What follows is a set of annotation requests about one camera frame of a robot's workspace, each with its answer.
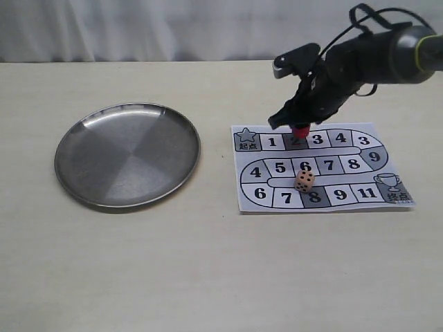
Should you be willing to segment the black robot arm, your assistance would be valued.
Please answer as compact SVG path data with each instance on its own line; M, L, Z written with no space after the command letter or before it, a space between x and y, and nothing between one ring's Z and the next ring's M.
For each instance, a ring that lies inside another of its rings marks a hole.
M268 123L304 129L333 116L365 84L419 84L441 70L442 36L425 26L362 33L324 57L309 43L274 59L276 78L297 75L300 83Z

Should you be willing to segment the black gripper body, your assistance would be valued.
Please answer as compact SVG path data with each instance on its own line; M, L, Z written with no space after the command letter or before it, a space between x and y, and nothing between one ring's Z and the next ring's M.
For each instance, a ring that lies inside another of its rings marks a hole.
M296 94L285 104L293 104L297 113L315 114L322 123L337 113L362 86L357 52L333 48L324 60L300 77Z

